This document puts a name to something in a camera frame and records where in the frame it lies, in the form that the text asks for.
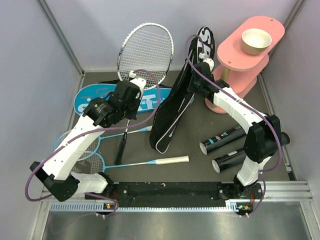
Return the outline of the black sport racket bag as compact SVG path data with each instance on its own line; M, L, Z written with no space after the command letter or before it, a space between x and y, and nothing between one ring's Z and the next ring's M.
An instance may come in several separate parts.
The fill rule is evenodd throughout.
M204 53L206 58L213 58L215 55L213 31L208 26L202 26L197 35L202 41L194 38L188 49L188 56L193 64L200 62L199 54L201 53ZM192 75L192 68L186 60L168 97L155 112L149 143L151 148L160 154L164 154L168 150L174 131L188 105L193 100L193 94L188 91Z

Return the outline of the black grip badminton racket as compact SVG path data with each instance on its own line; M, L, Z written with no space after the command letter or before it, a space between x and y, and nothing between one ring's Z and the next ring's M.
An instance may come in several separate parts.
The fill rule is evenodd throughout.
M120 81L129 81L130 71L146 80L144 90L156 88L165 79L174 54L173 38L169 30L158 23L147 22L134 28L125 38L117 58L117 75ZM127 132L131 119L127 119L126 129L121 139L115 164L122 160L127 142Z

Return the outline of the black shuttlecock tube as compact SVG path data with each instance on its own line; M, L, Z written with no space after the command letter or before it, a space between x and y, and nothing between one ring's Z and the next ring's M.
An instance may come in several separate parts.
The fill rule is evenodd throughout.
M246 154L243 148L229 152L212 160L212 166L217 173L235 167L244 162Z
M208 155L215 150L218 150L227 144L230 144L246 135L246 132L241 126L236 126L216 136L210 137L199 143L200 150L204 155Z

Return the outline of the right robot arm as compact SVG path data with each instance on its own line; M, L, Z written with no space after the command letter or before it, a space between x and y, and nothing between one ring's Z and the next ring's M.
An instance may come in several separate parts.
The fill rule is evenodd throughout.
M222 108L244 130L245 160L234 177L233 192L239 198L245 198L258 181L264 166L275 154L282 155L282 132L280 120L275 115L266 115L248 105L222 79L214 80L212 75L213 60L192 64L193 80L189 91L199 94L214 105Z

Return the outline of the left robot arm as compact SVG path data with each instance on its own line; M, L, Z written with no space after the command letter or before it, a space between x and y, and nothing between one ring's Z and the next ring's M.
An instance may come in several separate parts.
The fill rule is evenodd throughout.
M37 178L60 202L73 195L96 193L109 198L114 191L103 173L74 173L72 168L91 144L106 128L124 118L135 119L144 93L146 81L140 77L119 81L108 99L92 99L83 110L77 124L59 145L59 152L52 156L37 172Z

